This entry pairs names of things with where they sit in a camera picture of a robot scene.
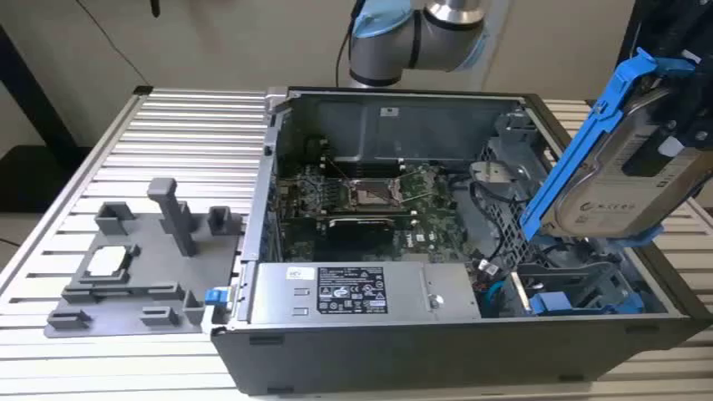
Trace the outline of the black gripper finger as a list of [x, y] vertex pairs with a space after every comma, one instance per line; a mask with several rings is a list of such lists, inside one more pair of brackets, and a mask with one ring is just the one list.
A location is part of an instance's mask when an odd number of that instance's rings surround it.
[[675, 132], [660, 126], [621, 167], [625, 175], [657, 175], [681, 153], [684, 145]]

